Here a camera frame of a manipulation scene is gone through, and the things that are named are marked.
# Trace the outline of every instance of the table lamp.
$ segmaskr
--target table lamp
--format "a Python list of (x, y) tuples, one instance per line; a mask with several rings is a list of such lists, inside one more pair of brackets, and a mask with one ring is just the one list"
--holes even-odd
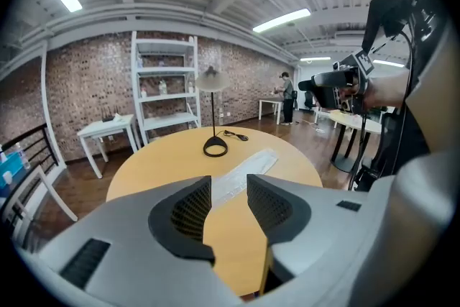
[[(213, 114), (213, 136), (210, 139), (208, 139), (203, 146), (203, 152), (207, 156), (211, 156), (211, 157), (224, 156), (227, 153), (227, 151), (229, 151), (229, 148), (227, 144), (225, 143), (225, 141), (222, 138), (216, 136), (216, 124), (214, 122), (214, 92), (221, 91), (225, 87), (228, 87), (229, 85), (230, 85), (230, 80), (227, 74), (218, 72), (211, 66), (208, 68), (208, 70), (205, 73), (200, 74), (195, 82), (195, 86), (199, 88), (200, 90), (205, 91), (205, 92), (211, 92), (211, 108), (212, 108), (212, 114)], [(224, 148), (224, 151), (218, 154), (211, 154), (210, 152), (207, 151), (207, 149), (211, 146), (221, 146)]]

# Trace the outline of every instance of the brick wall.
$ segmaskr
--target brick wall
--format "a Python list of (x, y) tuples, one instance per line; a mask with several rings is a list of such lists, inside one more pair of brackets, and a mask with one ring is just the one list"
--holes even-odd
[[(188, 35), (164, 32), (138, 32), (138, 37), (187, 40)], [(135, 114), (131, 83), (131, 33), (109, 34), (73, 42), (47, 56), (47, 97), (50, 118), (57, 143), (65, 160), (84, 157), (76, 136), (85, 125), (101, 119), (105, 110), (118, 107), (121, 114)], [(183, 60), (171, 57), (145, 57), (144, 66), (182, 65)], [(215, 96), (216, 111), (222, 108), (221, 124), (237, 122), (258, 115), (259, 98), (268, 96), (279, 86), (279, 75), (293, 69), (265, 55), (226, 42), (198, 38), (198, 67), (200, 73), (212, 65), (229, 74), (231, 86)], [(168, 92), (188, 89), (182, 77), (165, 79)], [(149, 96), (156, 95), (159, 78), (143, 78), (142, 85)], [(188, 99), (196, 111), (194, 99)], [(211, 125), (211, 95), (201, 92), (202, 125)], [(34, 60), (14, 71), (0, 82), (0, 140), (12, 137), (41, 124), (43, 119), (40, 95), (40, 61)], [(185, 99), (153, 101), (144, 105), (145, 116), (185, 111)], [(150, 132), (162, 136), (187, 129), (187, 124), (165, 127)], [(107, 151), (129, 146), (124, 134), (113, 142), (105, 139)], [(88, 140), (90, 150), (98, 152)]]

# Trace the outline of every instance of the wooden floor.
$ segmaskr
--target wooden floor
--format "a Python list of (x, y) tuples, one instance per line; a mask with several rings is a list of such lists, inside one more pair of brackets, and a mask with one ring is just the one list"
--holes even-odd
[[(296, 111), (294, 123), (290, 126), (276, 125), (276, 118), (271, 115), (262, 117), (261, 120), (253, 119), (236, 125), (258, 129), (289, 142), (313, 163), (321, 177), (323, 187), (345, 189), (348, 186), (349, 175), (337, 170), (329, 162), (337, 142), (339, 128), (334, 129), (334, 123), (328, 118), (319, 119), (317, 125), (313, 123), (313, 120), (313, 113)], [(349, 133), (345, 134), (340, 152), (346, 150)], [(357, 156), (359, 145), (357, 138), (350, 157)], [(374, 156), (378, 140), (377, 135), (371, 135), (365, 152), (366, 156)], [(126, 150), (109, 155), (108, 163), (105, 163), (102, 158), (96, 159), (103, 173), (102, 179), (96, 177), (87, 160), (70, 164), (57, 180), (56, 191), (80, 219), (105, 202), (111, 179), (131, 154), (131, 150)], [(52, 199), (46, 198), (42, 202), (37, 214), (40, 238), (45, 241), (51, 239), (71, 224), (72, 221)]]

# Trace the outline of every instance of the white shelving unit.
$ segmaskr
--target white shelving unit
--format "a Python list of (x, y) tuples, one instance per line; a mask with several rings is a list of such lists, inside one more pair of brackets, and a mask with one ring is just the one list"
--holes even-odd
[[(183, 67), (145, 67), (139, 68), (137, 65), (138, 57), (143, 55), (170, 55), (180, 56), (184, 59)], [(187, 56), (193, 56), (193, 67), (186, 66)], [(149, 143), (147, 131), (161, 127), (168, 127), (175, 124), (194, 122), (197, 127), (201, 127), (200, 111), (200, 91), (195, 88), (193, 93), (171, 93), (168, 95), (141, 97), (140, 78), (183, 75), (184, 86), (187, 90), (187, 77), (191, 75), (198, 77), (198, 38), (189, 37), (188, 41), (163, 40), (163, 39), (138, 39), (137, 32), (132, 33), (131, 47), (131, 70), (132, 70), (132, 91), (134, 105), (136, 108), (137, 121), (141, 130), (144, 145)], [(144, 117), (143, 103), (150, 101), (161, 101), (172, 98), (194, 98), (196, 104), (196, 114), (192, 111), (190, 104), (186, 101), (187, 111), (175, 113), (167, 116)]]

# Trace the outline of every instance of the black pants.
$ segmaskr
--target black pants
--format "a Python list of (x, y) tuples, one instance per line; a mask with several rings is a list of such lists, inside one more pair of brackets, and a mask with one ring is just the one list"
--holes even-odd
[(285, 115), (285, 123), (293, 122), (293, 109), (294, 109), (294, 100), (292, 98), (286, 99), (283, 104), (282, 112)]

